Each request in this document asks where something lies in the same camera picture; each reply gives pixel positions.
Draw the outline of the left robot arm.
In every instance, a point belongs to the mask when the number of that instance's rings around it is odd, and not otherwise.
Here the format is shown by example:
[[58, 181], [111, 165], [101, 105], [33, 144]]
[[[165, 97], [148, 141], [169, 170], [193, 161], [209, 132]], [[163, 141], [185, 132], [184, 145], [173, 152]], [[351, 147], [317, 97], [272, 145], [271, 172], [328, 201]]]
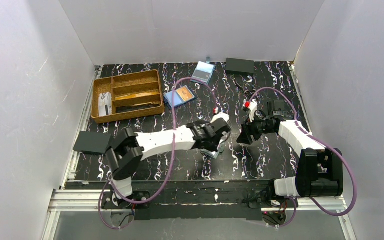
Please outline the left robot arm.
[[216, 152], [222, 138], [231, 132], [229, 116], [215, 115], [211, 121], [199, 120], [176, 129], [143, 133], [126, 128], [109, 140], [105, 157], [110, 164], [111, 187], [118, 199], [132, 195], [132, 176], [149, 157], [193, 149]]

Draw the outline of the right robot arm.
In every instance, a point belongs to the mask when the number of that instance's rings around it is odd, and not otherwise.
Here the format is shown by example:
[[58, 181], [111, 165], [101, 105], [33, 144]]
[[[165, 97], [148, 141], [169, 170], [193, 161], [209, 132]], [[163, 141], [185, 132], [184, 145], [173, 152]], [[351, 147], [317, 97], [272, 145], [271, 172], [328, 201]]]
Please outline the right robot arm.
[[298, 154], [298, 167], [293, 177], [274, 179], [265, 190], [265, 198], [277, 197], [338, 197], [343, 193], [343, 173], [340, 158], [326, 146], [312, 139], [302, 124], [273, 110], [269, 116], [258, 116], [257, 103], [246, 101], [248, 113], [241, 124], [237, 143], [251, 145], [263, 135], [276, 133]]

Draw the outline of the green card holder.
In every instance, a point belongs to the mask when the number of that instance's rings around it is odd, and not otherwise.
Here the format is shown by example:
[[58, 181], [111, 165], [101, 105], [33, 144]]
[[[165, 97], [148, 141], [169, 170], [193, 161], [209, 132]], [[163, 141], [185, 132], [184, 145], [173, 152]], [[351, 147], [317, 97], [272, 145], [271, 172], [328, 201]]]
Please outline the green card holder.
[[217, 159], [219, 155], [221, 155], [224, 151], [224, 143], [220, 143], [219, 146], [217, 147], [216, 151], [208, 151], [206, 149], [201, 149], [200, 152], [212, 159]]

